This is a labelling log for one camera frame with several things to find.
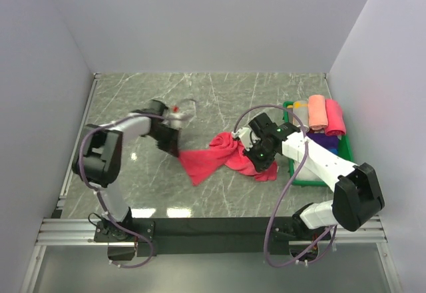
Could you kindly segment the red towel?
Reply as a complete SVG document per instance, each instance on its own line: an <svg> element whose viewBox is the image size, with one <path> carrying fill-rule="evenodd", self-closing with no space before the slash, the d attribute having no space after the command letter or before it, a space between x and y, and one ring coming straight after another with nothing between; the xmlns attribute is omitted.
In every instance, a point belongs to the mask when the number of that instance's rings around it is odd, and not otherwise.
<svg viewBox="0 0 426 293"><path fill-rule="evenodd" d="M258 182L277 179L278 165L274 161L264 172L257 172L248 157L243 155L243 144L234 140L231 133L222 132L214 137L207 149L180 151L178 160L194 186L214 174L221 166L244 176L251 176Z"/></svg>

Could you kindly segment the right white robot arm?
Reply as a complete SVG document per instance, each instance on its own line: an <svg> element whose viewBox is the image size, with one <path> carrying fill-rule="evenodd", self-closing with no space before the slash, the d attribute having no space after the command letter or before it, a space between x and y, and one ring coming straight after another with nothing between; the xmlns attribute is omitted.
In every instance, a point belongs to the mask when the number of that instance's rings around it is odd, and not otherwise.
<svg viewBox="0 0 426 293"><path fill-rule="evenodd" d="M374 168L356 165L323 148L292 123L277 125L266 113L233 133L243 145L243 154L256 172L267 171L282 155L319 177L333 192L333 199L309 203L292 216L290 230L307 239L316 230L332 225L355 232L379 213L385 201Z"/></svg>

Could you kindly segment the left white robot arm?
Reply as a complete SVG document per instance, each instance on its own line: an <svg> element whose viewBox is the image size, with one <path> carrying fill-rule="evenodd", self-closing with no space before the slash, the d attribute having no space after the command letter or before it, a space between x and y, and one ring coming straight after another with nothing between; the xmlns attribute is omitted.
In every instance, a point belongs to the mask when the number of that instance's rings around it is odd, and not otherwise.
<svg viewBox="0 0 426 293"><path fill-rule="evenodd" d="M103 210L102 221L117 240L125 241L134 232L131 208L118 187L124 145L150 137L158 149L177 157L180 130L188 117L151 100L148 108L131 111L122 119L83 128L72 170L96 196Z"/></svg>

